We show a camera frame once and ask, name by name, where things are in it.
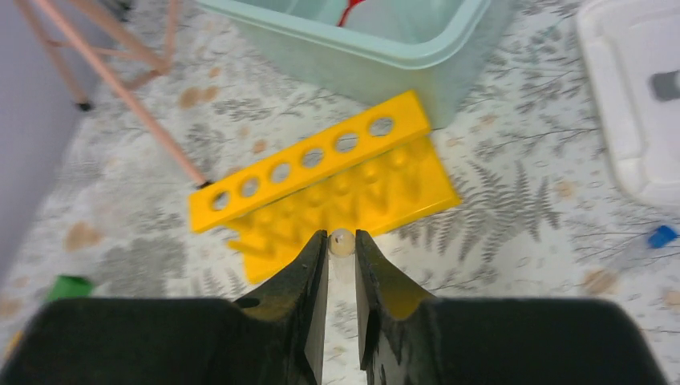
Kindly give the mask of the small blue cap far right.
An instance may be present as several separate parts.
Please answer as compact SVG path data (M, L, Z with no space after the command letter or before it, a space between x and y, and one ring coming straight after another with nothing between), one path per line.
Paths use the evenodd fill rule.
M660 225L646 238L650 249L662 249L678 238L678 233L668 225Z

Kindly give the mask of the pink perforated music stand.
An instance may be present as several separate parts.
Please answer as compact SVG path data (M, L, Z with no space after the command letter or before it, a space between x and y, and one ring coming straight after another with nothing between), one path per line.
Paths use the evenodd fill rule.
M115 41L125 46L126 51L92 46L75 24L52 1L15 1L14 4L28 22L53 66L75 97L76 106L81 111L91 110L92 105L65 59L59 53L59 49L62 47L73 48L84 58L95 73L137 115L146 129L191 178L197 188L204 188L212 183L134 95L134 90L159 76L168 74L172 69L173 55L176 51L176 32L181 11L180 1L168 3L164 50L161 54L156 53L152 48L142 43L136 35L126 30L123 22L110 11L92 1L71 1L70 4ZM137 76L130 82L124 82L105 63L103 59L105 56L146 63L150 67L150 71Z

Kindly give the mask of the mint green plastic bin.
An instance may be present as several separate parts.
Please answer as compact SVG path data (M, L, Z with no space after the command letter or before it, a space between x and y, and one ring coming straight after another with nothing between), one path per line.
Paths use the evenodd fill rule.
M512 22L513 1L203 1L282 73L375 105L415 91L454 119Z

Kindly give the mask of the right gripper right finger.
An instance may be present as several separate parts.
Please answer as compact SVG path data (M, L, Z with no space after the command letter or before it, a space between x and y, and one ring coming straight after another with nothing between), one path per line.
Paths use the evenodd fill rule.
M663 384L633 320L595 298L437 297L355 236L370 384Z

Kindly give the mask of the clear test tube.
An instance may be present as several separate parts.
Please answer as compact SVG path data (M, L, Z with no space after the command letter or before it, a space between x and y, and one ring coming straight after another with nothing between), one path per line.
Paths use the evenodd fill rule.
M336 229L329 236L328 255L338 294L354 296L355 236L348 229Z

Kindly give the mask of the white plastic bin lid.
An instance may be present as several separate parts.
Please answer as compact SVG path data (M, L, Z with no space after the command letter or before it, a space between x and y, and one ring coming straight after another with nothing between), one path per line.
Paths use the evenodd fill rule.
M679 3L584 1L577 38L619 187L679 207Z

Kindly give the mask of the yellow test tube rack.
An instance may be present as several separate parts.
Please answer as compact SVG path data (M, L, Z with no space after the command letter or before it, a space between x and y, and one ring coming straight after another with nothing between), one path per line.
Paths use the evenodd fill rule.
M237 238L246 278L285 268L318 230L372 236L461 203L414 91L303 140L193 193L190 225Z

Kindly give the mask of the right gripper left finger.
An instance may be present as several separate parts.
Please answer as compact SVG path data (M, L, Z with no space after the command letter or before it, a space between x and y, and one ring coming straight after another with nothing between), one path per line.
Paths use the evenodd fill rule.
M327 233L240 298L67 298L30 320L4 384L318 384Z

